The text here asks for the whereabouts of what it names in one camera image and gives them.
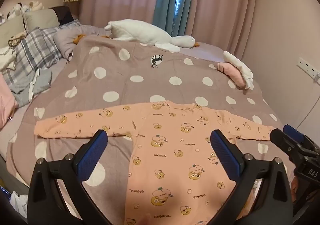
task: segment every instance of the plaid pillow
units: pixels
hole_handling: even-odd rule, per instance
[[[62,58],[62,54],[53,41],[54,34],[66,28],[80,26],[78,20],[54,28],[33,29],[21,42],[15,47],[17,54],[16,69],[3,71],[3,77],[10,86],[19,82],[30,72],[38,68],[49,68]]]

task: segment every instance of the blue gripper pad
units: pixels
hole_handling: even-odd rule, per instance
[[[230,180],[237,182],[244,169],[243,154],[230,144],[218,129],[211,132],[210,143]]]
[[[76,174],[79,182],[87,181],[108,144],[108,135],[98,130],[76,153]]]
[[[304,137],[303,134],[300,133],[299,131],[295,130],[292,126],[290,125],[285,125],[283,127],[283,133],[291,137],[293,140],[298,142],[299,144],[302,144],[304,142]]]

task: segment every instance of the stuffed animal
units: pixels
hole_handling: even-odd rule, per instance
[[[110,21],[104,29],[111,30],[114,40],[136,40],[172,53],[180,52],[179,47],[191,48],[195,45],[195,39],[191,36],[171,37],[161,28],[140,20]]]

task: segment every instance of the pillow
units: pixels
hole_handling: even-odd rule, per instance
[[[40,29],[36,27],[32,30],[25,39],[15,47],[17,59],[16,69],[3,71],[3,77],[6,83],[10,86],[19,82],[26,77],[30,72],[38,70],[38,68],[49,68],[55,64],[61,57],[61,53],[53,41],[54,34],[66,28],[79,26],[80,22],[74,20],[68,24]]]
[[[73,40],[77,38],[77,36],[80,34],[84,34],[87,36],[88,35],[108,36],[111,34],[111,32],[106,31],[104,28],[97,28],[89,25],[81,25],[78,27],[64,29],[57,32],[53,36],[53,40],[64,58],[68,59],[68,56],[71,54],[72,50],[76,47],[76,44],[73,43]]]
[[[9,20],[0,26],[0,48],[8,45],[10,37],[24,31],[22,15]]]
[[[51,28],[60,25],[58,17],[53,9],[41,9],[29,11],[23,15],[26,30],[32,31],[36,27]]]

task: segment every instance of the blue curtain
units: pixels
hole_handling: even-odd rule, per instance
[[[184,35],[191,0],[157,0],[152,24],[171,36]]]

